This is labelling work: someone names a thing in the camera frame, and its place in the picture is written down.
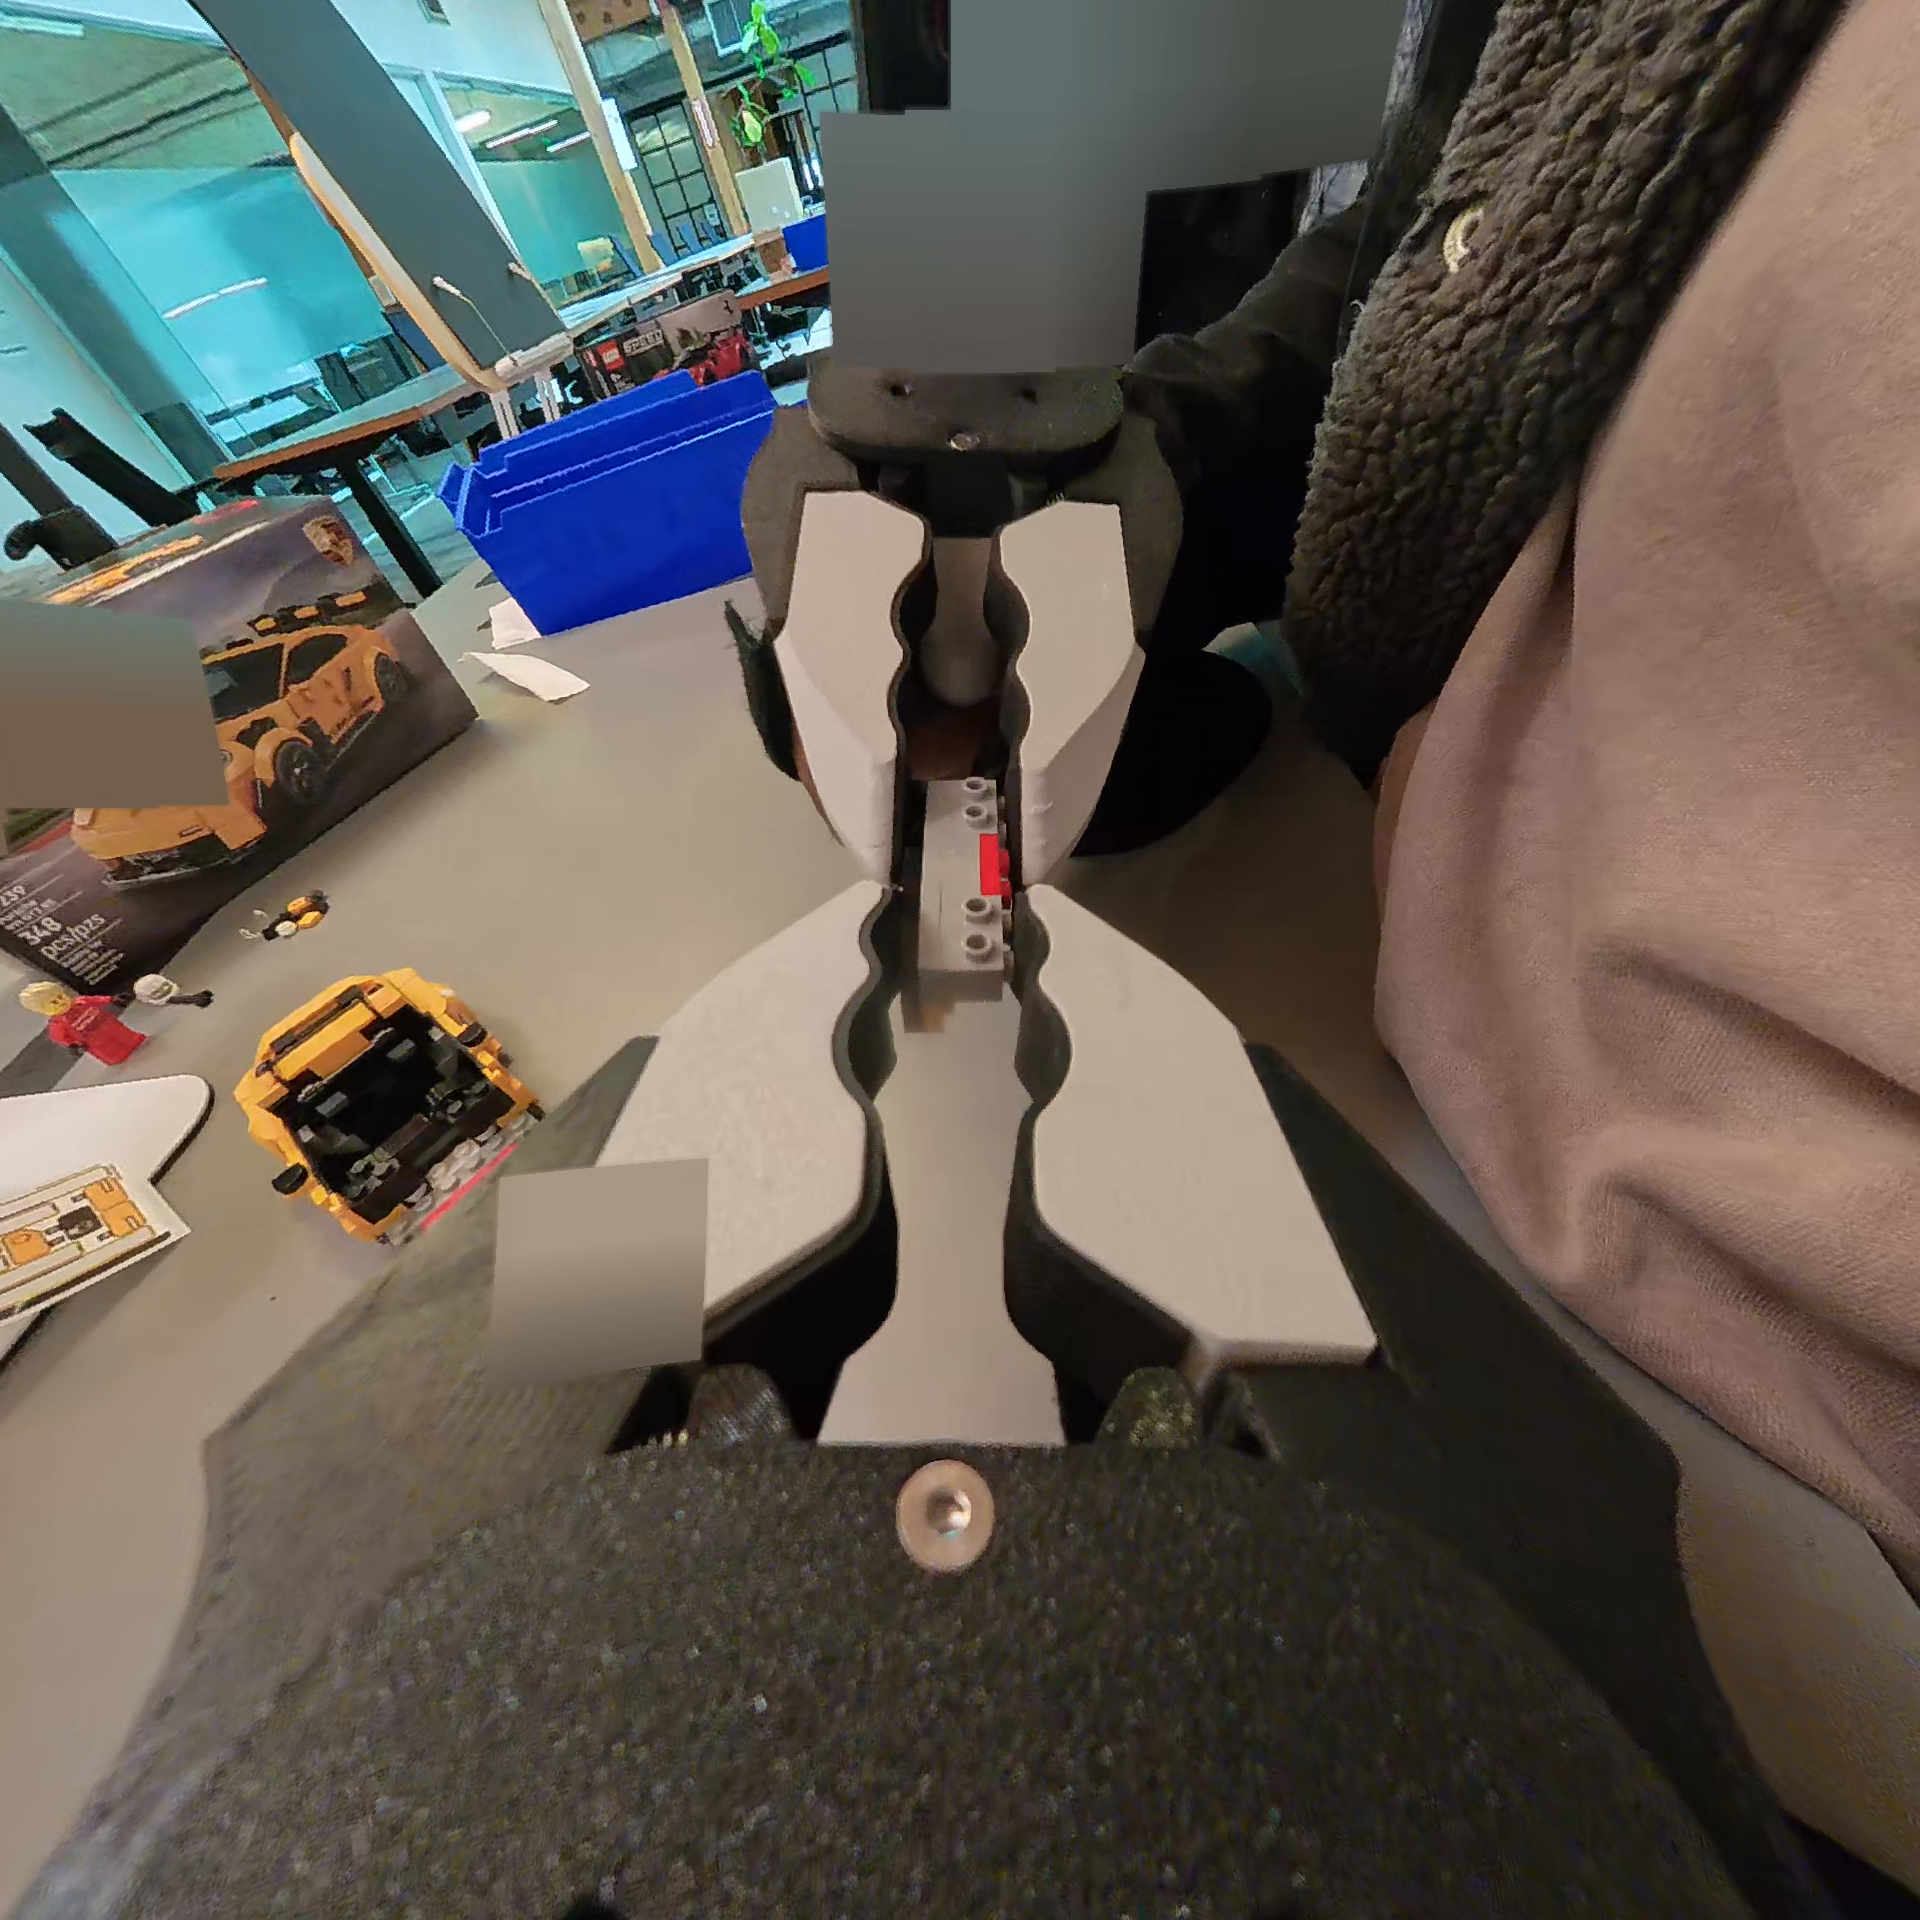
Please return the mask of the grey lego plate orange ends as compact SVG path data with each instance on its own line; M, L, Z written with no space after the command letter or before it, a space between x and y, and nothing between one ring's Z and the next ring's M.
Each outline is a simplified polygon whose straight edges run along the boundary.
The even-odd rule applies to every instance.
M1003 837L1008 845L1008 821L1003 806ZM918 976L915 976L915 947L918 947L918 917L920 917L920 899L928 887L950 887L954 891L966 889L968 894L978 896L978 877L977 877L977 839L971 837L926 837L926 821L921 821L921 839L920 839L920 855L918 870L914 877L914 887L908 889L911 899L905 906L905 933L903 933L903 986L900 986L900 1006L903 1023L911 1035L932 1035L949 1026L949 1017L961 1006L949 1011L949 1017L940 1024L926 1024L921 1017L921 1005L918 993ZM1013 971L1013 889L1011 899L1004 903L1008 910L1008 981Z

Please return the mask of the blue plastic bin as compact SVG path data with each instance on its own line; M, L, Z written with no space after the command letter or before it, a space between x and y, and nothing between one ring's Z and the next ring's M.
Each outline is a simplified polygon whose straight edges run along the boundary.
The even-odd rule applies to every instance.
M462 537L540 635L563 635L745 578L752 463L738 490L647 495L615 484L517 508L477 544Z
M753 369L709 384L671 369L487 446L443 477L441 502L477 544L513 510L566 492L738 490L777 414L775 391Z

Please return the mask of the light grey lego bracket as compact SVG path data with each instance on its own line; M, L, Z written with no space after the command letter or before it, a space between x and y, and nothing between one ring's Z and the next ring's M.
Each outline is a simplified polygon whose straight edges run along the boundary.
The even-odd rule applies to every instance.
M915 976L926 1024L973 1000L998 1000L1008 982L1008 910L997 896L928 887L920 899Z

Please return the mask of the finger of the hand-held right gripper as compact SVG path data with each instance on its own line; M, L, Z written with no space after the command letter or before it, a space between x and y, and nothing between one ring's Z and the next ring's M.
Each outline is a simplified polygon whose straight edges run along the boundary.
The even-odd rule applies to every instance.
M1015 887L1046 879L1091 826L1145 654L1119 508L1057 502L1001 537L1024 630L1008 667Z
M810 492L775 640L813 793L875 882L893 879L900 849L900 601L926 558L921 516L871 492Z

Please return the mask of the wooden office desk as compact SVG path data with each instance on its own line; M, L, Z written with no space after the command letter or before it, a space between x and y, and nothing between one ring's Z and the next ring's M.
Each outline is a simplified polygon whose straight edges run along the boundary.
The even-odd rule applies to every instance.
M216 463L210 482L242 487L252 485L263 474L329 477L348 490L368 518L375 540L385 548L405 583L420 598L429 598L443 589L443 578L396 510L379 495L370 458L405 426L420 423L441 424L448 442L462 439L457 434L459 408L480 399L492 400L498 394L451 367L425 371L346 414L329 415L315 426L281 436Z

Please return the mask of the lego sticker sheet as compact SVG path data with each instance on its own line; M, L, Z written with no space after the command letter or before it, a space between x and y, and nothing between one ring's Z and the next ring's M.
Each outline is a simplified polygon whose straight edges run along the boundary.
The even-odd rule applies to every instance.
M2 1202L2 1324L13 1328L190 1232L150 1179L93 1164Z

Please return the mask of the person's pink garment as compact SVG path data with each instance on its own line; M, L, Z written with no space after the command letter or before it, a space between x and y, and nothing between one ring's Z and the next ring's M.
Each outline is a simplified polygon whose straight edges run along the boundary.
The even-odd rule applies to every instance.
M1427 710L1378 978L1532 1278L1910 1590L1915 14L1823 37Z

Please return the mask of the black quilted cushion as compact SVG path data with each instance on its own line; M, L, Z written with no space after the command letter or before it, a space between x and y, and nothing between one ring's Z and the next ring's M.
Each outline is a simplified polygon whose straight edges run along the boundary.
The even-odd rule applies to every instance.
M1116 756L1075 853L1099 857L1164 841L1219 799L1273 732L1273 694L1234 659L1153 647Z

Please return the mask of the black office chair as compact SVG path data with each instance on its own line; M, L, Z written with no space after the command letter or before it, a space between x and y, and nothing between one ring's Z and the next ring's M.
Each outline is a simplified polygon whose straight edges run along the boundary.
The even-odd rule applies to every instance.
M64 409L28 426L28 437L113 496L150 529L179 526L201 510L194 487L164 487ZM5 532L6 560L47 555L61 572L74 572L116 551L119 540L61 490L9 426L2 426L2 477L30 508L27 518Z

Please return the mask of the yellow lego car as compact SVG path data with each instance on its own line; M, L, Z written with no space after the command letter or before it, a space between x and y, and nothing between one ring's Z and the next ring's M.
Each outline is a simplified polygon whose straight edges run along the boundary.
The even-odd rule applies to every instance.
M545 1118L492 1024L417 969L358 974L264 1033L234 1087L274 1188L398 1245Z

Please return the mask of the white book stand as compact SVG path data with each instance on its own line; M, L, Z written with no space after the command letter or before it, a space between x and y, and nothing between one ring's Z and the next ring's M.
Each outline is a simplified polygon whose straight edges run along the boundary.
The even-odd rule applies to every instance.
M185 1146L201 1131L208 1110L210 1085L190 1074L6 1097L2 1103L2 1202L93 1164L116 1164L157 1187L157 1178L179 1160ZM128 1277L142 1260L107 1281ZM13 1328L2 1327L2 1354L11 1357L51 1311Z

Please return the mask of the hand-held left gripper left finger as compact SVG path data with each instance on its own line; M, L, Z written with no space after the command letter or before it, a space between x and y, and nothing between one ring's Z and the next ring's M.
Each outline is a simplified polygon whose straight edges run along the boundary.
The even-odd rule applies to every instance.
M822 1435L900 1292L879 1091L896 1064L883 940L896 896L855 879L718 971L655 1037L599 1164L707 1175L707 1368L749 1366Z

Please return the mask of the person's right hand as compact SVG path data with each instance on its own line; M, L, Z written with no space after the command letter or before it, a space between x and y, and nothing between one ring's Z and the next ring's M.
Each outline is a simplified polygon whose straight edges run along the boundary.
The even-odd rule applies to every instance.
M1008 761L1008 741L997 703L973 706L918 710L903 725L903 764L920 783L966 778L998 778Z

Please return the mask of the black tilted board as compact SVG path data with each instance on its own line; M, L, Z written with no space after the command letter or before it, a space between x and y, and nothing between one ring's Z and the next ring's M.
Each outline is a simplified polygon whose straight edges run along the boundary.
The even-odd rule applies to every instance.
M294 165L446 367L492 391L567 327L395 78L329 3L194 3L287 123Z

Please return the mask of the black lego set box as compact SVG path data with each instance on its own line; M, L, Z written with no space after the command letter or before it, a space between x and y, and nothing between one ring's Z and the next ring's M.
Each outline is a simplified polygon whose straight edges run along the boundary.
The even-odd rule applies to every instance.
M243 498L5 598L5 616L124 612L192 632L224 756L219 803L113 806L139 705L93 677L5 771L2 947L78 991L124 991L254 882L476 720L468 694L329 496Z

